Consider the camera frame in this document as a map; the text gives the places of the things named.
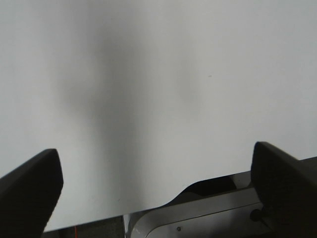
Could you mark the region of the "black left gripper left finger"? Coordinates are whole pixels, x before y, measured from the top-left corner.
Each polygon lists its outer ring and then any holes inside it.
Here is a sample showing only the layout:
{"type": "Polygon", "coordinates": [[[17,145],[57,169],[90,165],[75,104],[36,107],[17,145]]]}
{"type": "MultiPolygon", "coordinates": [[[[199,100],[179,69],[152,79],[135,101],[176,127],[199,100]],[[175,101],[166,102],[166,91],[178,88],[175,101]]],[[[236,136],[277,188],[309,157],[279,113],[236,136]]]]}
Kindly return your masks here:
{"type": "Polygon", "coordinates": [[[56,207],[63,175],[56,149],[46,149],[0,179],[0,236],[39,238],[56,207]]]}

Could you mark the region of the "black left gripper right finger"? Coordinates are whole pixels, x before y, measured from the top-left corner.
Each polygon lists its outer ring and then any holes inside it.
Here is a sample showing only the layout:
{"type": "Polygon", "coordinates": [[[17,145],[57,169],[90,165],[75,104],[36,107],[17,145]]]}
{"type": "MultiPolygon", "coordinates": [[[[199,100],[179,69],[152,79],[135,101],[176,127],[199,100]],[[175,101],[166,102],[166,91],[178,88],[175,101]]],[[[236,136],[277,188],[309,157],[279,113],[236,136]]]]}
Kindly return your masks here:
{"type": "Polygon", "coordinates": [[[268,142],[257,142],[251,182],[276,238],[317,236],[317,159],[298,160],[268,142]]]}

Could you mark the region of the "grey robot base frame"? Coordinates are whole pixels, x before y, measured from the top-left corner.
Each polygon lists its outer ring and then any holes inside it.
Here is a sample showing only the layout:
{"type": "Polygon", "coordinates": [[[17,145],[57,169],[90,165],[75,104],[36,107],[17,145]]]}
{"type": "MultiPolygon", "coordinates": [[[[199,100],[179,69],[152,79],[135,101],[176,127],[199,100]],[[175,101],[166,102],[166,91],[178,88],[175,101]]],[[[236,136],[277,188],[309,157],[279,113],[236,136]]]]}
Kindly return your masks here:
{"type": "Polygon", "coordinates": [[[127,238],[248,238],[273,231],[250,172],[200,181],[158,208],[124,215],[127,238]]]}

